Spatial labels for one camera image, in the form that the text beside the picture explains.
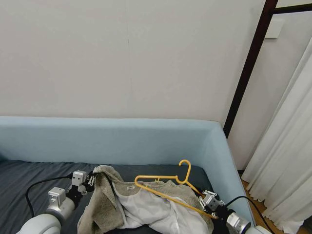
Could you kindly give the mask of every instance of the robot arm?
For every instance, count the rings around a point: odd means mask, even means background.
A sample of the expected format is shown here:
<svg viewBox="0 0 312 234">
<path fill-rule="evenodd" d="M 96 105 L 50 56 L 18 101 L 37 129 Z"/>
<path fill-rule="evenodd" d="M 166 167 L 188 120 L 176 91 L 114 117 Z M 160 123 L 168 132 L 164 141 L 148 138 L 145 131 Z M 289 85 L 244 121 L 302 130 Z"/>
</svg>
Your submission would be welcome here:
<svg viewBox="0 0 312 234">
<path fill-rule="evenodd" d="M 230 233 L 236 234 L 272 234 L 261 226 L 251 227 L 251 223 L 240 217 L 234 210 L 228 209 L 222 200 L 218 199 L 216 193 L 205 190 L 204 198 L 200 197 L 199 202 L 204 211 L 212 216 L 221 219 L 224 225 L 230 230 Z"/>
<path fill-rule="evenodd" d="M 92 173 L 87 175 L 84 171 L 75 171 L 68 191 L 58 187 L 51 189 L 46 213 L 29 219 L 17 234 L 60 234 L 61 225 L 78 206 L 80 199 L 94 190 L 94 179 Z"/>
</svg>

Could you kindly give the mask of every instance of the light blue headboard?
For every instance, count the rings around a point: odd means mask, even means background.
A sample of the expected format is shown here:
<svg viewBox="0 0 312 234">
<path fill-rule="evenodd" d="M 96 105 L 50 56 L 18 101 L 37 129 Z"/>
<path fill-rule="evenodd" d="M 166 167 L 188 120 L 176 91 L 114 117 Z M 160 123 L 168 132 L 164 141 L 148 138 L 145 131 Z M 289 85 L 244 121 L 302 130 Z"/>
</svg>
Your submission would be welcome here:
<svg viewBox="0 0 312 234">
<path fill-rule="evenodd" d="M 218 122 L 183 119 L 0 117 L 1 160 L 202 167 L 228 202 L 245 195 Z M 232 208 L 253 222 L 250 207 Z"/>
</svg>

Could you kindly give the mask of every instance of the gray towel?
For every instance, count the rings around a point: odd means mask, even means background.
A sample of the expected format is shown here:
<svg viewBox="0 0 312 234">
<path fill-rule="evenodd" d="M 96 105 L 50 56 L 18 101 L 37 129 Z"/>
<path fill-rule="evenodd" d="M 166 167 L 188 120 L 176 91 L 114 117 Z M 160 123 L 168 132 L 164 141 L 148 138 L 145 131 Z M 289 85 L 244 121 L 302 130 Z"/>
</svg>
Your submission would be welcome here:
<svg viewBox="0 0 312 234">
<path fill-rule="evenodd" d="M 78 234 L 102 234 L 121 227 L 124 222 L 122 213 L 117 207 L 110 181 L 114 182 L 116 190 L 122 195 L 136 194 L 141 188 L 127 189 L 134 182 L 124 182 L 120 174 L 111 166 L 101 165 L 93 170 L 99 173 L 96 177 L 95 190 L 78 223 Z M 202 210 L 198 198 L 189 186 L 175 185 L 172 181 L 143 182 L 144 185 L 172 197 L 179 197 L 187 204 Z M 201 215 L 207 223 L 210 233 L 214 226 L 210 218 Z"/>
</svg>

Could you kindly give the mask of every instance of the wooden floor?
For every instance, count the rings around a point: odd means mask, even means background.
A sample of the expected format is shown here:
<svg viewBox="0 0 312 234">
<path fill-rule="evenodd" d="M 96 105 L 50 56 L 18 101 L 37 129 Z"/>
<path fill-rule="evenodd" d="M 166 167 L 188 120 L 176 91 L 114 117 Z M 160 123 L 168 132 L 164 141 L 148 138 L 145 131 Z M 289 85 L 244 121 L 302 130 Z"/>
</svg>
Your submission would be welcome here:
<svg viewBox="0 0 312 234">
<path fill-rule="evenodd" d="M 248 186 L 248 183 L 245 182 L 244 180 L 242 180 L 242 183 L 243 183 L 243 186 L 244 186 L 244 189 L 245 189 L 245 192 L 246 192 L 247 196 L 248 196 L 249 198 L 251 198 L 251 197 L 249 196 L 249 193 L 248 193 L 247 190 L 246 190 L 246 188 L 247 188 L 247 186 Z M 258 208 L 261 212 L 264 212 L 264 210 L 266 209 L 266 207 L 264 206 L 263 202 L 258 202 L 258 201 L 254 201 L 254 202 L 255 202 L 257 208 Z M 266 226 L 265 226 L 264 222 L 262 221 L 260 215 L 258 214 L 257 210 L 254 208 L 254 206 L 253 206 L 252 204 L 250 204 L 250 207 L 251 207 L 251 209 L 252 209 L 252 211 L 253 211 L 253 216 L 254 216 L 254 219 L 255 219 L 256 224 L 257 224 L 257 225 L 260 225 L 260 226 L 262 226 L 262 227 L 265 228 Z M 280 231 L 279 229 L 277 229 L 276 226 L 274 226 L 274 224 L 272 223 L 272 221 L 270 221 L 270 220 L 267 219 L 267 218 L 265 218 L 265 220 L 267 221 L 267 223 L 269 224 L 270 228 L 274 231 L 275 234 L 284 234 L 282 231 Z M 301 228 L 299 229 L 299 231 L 298 231 L 297 234 L 309 234 L 309 232 L 308 232 L 306 229 L 304 229 L 303 227 L 301 227 Z"/>
</svg>

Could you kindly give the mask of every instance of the hanger hook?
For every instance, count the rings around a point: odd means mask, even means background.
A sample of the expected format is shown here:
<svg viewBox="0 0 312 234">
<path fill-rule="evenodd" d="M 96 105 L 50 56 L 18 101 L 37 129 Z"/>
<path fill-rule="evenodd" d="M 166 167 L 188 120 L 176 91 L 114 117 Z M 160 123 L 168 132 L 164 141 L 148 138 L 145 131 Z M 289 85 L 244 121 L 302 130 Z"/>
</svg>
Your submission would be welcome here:
<svg viewBox="0 0 312 234">
<path fill-rule="evenodd" d="M 190 176 L 190 172 L 191 172 L 191 163 L 189 160 L 183 159 L 179 162 L 179 166 L 182 165 L 183 162 L 186 162 L 189 165 L 189 168 L 187 169 L 187 173 L 186 173 L 186 177 L 184 181 L 179 180 L 178 176 L 175 176 L 175 180 L 179 183 L 179 184 L 185 184 L 188 182 L 189 180 L 189 176 Z"/>
</svg>

